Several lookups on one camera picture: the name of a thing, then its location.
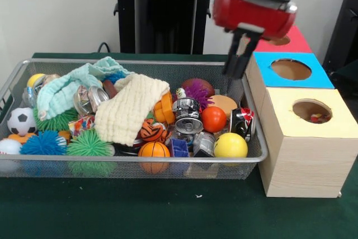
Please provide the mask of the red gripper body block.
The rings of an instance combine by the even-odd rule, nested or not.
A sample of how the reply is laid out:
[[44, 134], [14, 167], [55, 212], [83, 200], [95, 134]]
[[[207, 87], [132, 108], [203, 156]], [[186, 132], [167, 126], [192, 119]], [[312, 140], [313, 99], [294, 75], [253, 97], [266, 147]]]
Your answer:
[[213, 19], [229, 31], [244, 29], [262, 34], [264, 39], [280, 39], [292, 27], [297, 13], [293, 2], [269, 0], [214, 0]]

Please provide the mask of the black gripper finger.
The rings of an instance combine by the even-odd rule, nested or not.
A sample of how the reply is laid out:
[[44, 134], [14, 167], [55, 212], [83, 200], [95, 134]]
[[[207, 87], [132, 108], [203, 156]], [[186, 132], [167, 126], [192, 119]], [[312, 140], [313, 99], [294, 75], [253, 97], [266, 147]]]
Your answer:
[[236, 77], [242, 78], [261, 35], [246, 34], [239, 42]]
[[228, 59], [223, 68], [223, 74], [225, 76], [241, 76], [243, 74], [240, 57], [237, 56], [242, 35], [242, 31], [233, 32], [232, 43], [228, 52]]

